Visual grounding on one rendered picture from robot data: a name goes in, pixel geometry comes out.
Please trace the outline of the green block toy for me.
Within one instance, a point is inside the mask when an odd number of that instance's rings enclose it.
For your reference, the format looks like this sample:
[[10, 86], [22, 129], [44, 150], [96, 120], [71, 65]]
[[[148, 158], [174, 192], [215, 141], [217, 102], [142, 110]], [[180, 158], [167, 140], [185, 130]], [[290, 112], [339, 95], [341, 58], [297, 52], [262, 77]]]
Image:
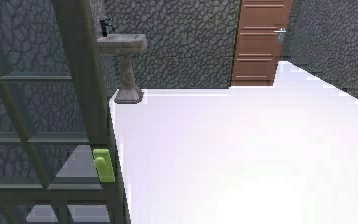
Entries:
[[99, 180], [104, 183], [113, 183], [115, 176], [109, 150], [94, 149], [93, 159]]

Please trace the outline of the brown panelled room door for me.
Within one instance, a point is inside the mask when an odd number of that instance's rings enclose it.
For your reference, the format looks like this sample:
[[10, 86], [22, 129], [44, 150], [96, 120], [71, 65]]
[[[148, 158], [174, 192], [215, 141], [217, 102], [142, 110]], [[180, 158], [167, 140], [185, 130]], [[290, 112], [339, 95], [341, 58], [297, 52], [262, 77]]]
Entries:
[[272, 86], [283, 41], [275, 30], [287, 25], [293, 0], [242, 0], [233, 66], [232, 86]]

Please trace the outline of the dark green shelf unit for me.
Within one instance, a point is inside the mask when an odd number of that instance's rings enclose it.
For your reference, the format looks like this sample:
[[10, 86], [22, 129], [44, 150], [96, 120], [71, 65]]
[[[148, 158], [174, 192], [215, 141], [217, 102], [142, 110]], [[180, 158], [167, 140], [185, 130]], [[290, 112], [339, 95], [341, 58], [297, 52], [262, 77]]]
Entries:
[[[94, 0], [0, 0], [0, 224], [131, 224]], [[108, 149], [115, 181], [99, 180]]]

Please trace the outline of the black sink tap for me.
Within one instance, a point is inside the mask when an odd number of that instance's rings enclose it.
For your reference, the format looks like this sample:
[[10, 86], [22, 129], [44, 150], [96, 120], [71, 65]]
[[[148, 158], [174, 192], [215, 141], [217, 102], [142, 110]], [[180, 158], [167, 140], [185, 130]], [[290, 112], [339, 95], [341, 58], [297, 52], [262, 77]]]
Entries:
[[108, 36], [108, 28], [111, 28], [111, 30], [114, 30], [113, 22], [114, 22], [114, 20], [112, 18], [101, 18], [99, 20], [101, 34], [103, 37]]

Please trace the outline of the grey stone pedestal sink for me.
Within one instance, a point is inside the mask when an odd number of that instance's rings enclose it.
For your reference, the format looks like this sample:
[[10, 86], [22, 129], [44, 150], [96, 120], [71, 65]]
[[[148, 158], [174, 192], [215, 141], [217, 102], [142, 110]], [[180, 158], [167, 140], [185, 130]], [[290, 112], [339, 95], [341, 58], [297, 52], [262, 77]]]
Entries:
[[117, 104], [137, 104], [142, 101], [143, 91], [135, 82], [131, 56], [141, 54], [147, 48], [145, 34], [108, 34], [97, 39], [100, 53], [114, 54], [119, 64], [119, 89]]

